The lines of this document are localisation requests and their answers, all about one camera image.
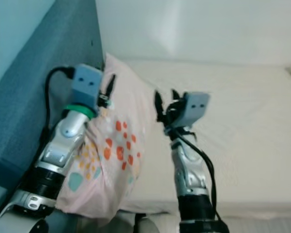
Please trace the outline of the cream mattress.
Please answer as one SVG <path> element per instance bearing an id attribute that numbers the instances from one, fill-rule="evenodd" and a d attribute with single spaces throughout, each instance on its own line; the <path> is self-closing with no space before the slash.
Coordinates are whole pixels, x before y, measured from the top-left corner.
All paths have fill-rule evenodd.
<path id="1" fill-rule="evenodd" d="M 291 75 L 282 67 L 127 61 L 165 103 L 210 94 L 192 130 L 216 170 L 221 216 L 291 217 Z"/>

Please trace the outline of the blue upholstered headboard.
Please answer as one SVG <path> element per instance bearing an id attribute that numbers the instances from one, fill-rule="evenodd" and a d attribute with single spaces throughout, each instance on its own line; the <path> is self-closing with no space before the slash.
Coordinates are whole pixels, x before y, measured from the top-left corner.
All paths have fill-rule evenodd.
<path id="1" fill-rule="evenodd" d="M 0 186 L 19 180 L 39 146 L 48 72 L 77 64 L 104 64 L 97 3 L 57 0 L 0 80 Z"/>

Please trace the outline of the grey robot right leg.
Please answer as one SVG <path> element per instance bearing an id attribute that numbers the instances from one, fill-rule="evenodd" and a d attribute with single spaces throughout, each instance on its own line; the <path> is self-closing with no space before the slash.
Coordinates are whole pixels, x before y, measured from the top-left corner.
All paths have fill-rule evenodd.
<path id="1" fill-rule="evenodd" d="M 137 213 L 134 218 L 133 233 L 161 233 L 155 223 L 146 215 Z"/>

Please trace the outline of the pink patterned pillow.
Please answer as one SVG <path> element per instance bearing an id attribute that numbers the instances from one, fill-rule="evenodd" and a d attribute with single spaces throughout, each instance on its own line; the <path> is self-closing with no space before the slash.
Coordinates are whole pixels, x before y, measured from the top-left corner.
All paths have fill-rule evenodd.
<path id="1" fill-rule="evenodd" d="M 92 219 L 111 219 L 130 195 L 147 155 L 156 120 L 154 89 L 124 62 L 105 55 L 102 85 L 114 78 L 111 104 L 86 123 L 85 140 L 55 207 Z"/>

